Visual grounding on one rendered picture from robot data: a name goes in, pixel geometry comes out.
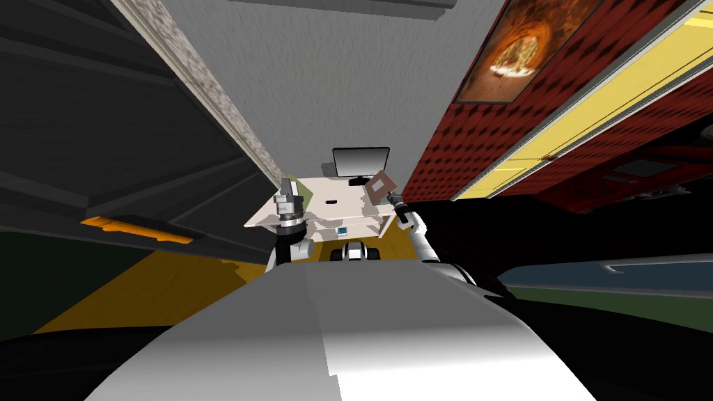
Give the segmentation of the brown book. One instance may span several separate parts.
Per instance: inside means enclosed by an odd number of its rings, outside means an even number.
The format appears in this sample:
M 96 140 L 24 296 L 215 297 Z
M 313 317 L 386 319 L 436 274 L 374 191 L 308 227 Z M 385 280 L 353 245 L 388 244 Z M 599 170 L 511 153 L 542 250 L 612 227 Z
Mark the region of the brown book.
M 378 205 L 391 192 L 394 192 L 398 187 L 397 184 L 383 171 L 378 171 L 365 184 L 365 191 L 370 202 L 373 205 Z

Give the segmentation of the black computer monitor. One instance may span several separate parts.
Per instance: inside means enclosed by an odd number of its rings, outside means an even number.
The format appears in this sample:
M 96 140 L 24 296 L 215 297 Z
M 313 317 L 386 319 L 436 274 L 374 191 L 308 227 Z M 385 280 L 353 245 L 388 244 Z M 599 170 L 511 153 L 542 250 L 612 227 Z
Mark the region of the black computer monitor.
M 336 175 L 349 178 L 351 187 L 363 187 L 385 169 L 389 153 L 389 147 L 334 148 L 332 155 Z

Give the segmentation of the white desk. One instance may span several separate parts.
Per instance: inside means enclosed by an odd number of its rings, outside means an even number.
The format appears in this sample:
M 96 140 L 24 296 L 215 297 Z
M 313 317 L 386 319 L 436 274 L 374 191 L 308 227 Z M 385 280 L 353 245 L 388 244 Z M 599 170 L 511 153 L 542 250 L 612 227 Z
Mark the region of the white desk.
M 396 218 L 389 203 L 373 205 L 364 187 L 351 187 L 347 178 L 304 178 L 313 192 L 304 210 L 303 198 L 292 194 L 290 180 L 283 179 L 281 188 L 244 224 L 246 228 L 263 227 L 276 233 L 280 214 L 302 213 L 308 238 L 315 242 L 337 239 L 361 239 L 384 236 Z M 335 205 L 325 201 L 337 200 Z

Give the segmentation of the green flat book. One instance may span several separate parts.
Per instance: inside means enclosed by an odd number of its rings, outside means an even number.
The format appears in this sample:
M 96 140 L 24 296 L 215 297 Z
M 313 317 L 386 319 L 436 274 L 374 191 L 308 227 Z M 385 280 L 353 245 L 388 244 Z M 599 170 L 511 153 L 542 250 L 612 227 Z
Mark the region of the green flat book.
M 302 206 L 305 210 L 308 207 L 310 200 L 313 198 L 313 192 L 311 192 L 306 187 L 306 185 L 301 180 L 298 180 L 295 176 L 289 175 L 288 179 L 290 180 L 292 194 L 295 196 L 301 196 L 303 198 Z

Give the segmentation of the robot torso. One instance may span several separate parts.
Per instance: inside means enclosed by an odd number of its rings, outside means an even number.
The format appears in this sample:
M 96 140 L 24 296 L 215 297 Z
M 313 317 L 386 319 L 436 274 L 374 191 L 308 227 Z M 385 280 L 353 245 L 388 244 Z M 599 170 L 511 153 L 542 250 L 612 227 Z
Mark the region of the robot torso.
M 86 401 L 595 401 L 456 267 L 292 262 L 159 335 Z

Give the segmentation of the orange framed wall picture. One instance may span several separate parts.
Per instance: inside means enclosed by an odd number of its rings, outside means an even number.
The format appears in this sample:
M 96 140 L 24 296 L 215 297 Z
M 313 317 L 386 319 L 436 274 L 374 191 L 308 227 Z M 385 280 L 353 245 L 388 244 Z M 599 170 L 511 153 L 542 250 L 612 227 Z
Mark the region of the orange framed wall picture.
M 511 104 L 603 0 L 507 0 L 453 102 Z

